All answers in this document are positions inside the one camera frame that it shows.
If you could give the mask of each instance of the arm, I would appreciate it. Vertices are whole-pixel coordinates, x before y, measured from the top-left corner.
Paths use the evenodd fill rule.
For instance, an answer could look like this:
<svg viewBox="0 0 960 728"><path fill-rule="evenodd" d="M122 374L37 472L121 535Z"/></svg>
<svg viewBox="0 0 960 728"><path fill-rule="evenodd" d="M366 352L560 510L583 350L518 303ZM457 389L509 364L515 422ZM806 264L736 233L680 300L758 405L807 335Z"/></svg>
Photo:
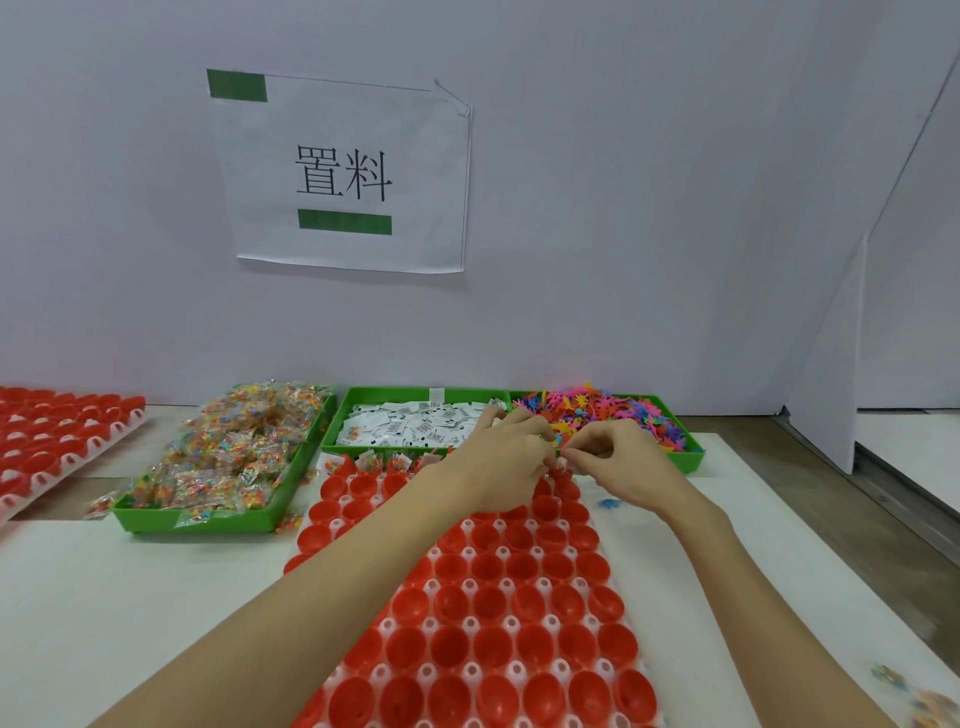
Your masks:
<svg viewBox="0 0 960 728"><path fill-rule="evenodd" d="M224 619L91 728L287 728L456 521L529 500L554 466L546 420L488 408L463 446Z"/></svg>
<svg viewBox="0 0 960 728"><path fill-rule="evenodd" d="M719 507L633 421L595 423L564 455L615 496L653 511L683 546L764 728L893 723L773 588Z"/></svg>

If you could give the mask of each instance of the forearm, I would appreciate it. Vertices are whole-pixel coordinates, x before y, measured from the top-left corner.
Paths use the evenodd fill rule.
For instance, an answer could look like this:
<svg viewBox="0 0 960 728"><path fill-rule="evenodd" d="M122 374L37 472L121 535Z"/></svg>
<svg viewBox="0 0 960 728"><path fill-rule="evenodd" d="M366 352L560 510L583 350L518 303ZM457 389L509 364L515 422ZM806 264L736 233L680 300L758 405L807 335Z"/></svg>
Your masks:
<svg viewBox="0 0 960 728"><path fill-rule="evenodd" d="M692 486L664 519L684 547L764 728L893 723L830 657Z"/></svg>
<svg viewBox="0 0 960 728"><path fill-rule="evenodd" d="M218 624L93 727L289 726L404 576L462 516L455 489L438 482L443 476L440 467L426 469L342 539Z"/></svg>

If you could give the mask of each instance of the green tape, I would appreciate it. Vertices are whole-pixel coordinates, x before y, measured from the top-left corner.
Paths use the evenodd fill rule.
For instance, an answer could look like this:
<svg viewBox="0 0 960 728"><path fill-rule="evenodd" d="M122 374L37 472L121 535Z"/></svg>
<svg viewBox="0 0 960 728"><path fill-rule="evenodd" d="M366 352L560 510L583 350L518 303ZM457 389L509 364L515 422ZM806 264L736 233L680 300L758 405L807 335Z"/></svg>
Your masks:
<svg viewBox="0 0 960 728"><path fill-rule="evenodd" d="M325 209L298 209L300 228L312 231L364 232L367 235L393 235L394 219L390 215L368 215L365 212L333 212Z"/></svg>
<svg viewBox="0 0 960 728"><path fill-rule="evenodd" d="M210 98L267 103L267 78L261 73L206 69Z"/></svg>

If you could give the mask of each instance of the green plastic tray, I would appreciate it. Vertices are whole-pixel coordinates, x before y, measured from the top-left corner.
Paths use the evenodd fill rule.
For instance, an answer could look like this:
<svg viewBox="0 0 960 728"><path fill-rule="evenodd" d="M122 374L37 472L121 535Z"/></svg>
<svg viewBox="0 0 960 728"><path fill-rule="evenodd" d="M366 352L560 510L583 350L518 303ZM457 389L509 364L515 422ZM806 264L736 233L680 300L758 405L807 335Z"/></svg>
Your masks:
<svg viewBox="0 0 960 728"><path fill-rule="evenodd" d="M444 389L444 403L456 404L464 401L490 401L496 397L503 400L509 407L509 393L504 389ZM427 387L350 387L347 395L340 403L337 414L333 417L330 429L326 431L321 449L324 452L337 454L359 455L371 449L374 452L387 452L402 449L406 453L415 453L417 456L429 452L434 448L371 448L362 445L337 445L337 435L344 427L344 420L350 416L354 404L383 404L388 401L429 401L430 390Z"/></svg>
<svg viewBox="0 0 960 728"><path fill-rule="evenodd" d="M251 510L238 516L224 519L210 519L204 523L176 528L177 519L183 512L179 508L128 508L129 496L124 496L113 506L113 514L120 521L125 531L131 533L176 533L192 535L195 533L270 533L276 528L277 522L283 518L287 504L297 492L300 479L306 472L307 466L317 446L320 444L327 427L337 409L337 396L330 395L324 402L323 411L310 426L306 434L306 441L297 448L290 463L290 470L274 491L267 507L262 510Z"/></svg>
<svg viewBox="0 0 960 728"><path fill-rule="evenodd" d="M519 400L521 397L526 397L531 392L541 392L541 391L543 390L537 389L536 387L534 387L533 389L514 390L509 393L510 402L511 404L513 404L514 400ZM686 427L684 427L684 423L680 421L680 418L678 418L673 412L671 412L670 408L663 403L663 400L661 400L656 395L621 395L621 394L614 393L613 396L614 397L630 397L630 398L633 398L634 400L647 399L651 401L653 404L655 404L657 407L660 408L660 410L663 412L664 415L666 415L671 420L673 420L677 424L677 427L679 427L684 431L684 434L686 435L686 445L689 448L700 448L700 443L698 443L693 438L693 435L690 434L690 431ZM697 470L697 468L700 467L700 463L703 461L705 454L706 454L705 452L667 452L666 456L673 461L673 464L677 466L677 470L679 470L681 473L693 473L695 470Z"/></svg>

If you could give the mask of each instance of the sign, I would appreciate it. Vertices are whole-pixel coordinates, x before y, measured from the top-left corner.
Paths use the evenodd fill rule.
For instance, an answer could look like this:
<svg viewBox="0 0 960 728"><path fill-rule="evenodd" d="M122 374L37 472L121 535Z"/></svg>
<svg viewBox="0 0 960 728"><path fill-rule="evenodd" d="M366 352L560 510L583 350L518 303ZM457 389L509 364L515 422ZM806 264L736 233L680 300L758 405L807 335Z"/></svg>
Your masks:
<svg viewBox="0 0 960 728"><path fill-rule="evenodd" d="M443 90L208 70L237 256L464 269L470 107Z"/></svg>

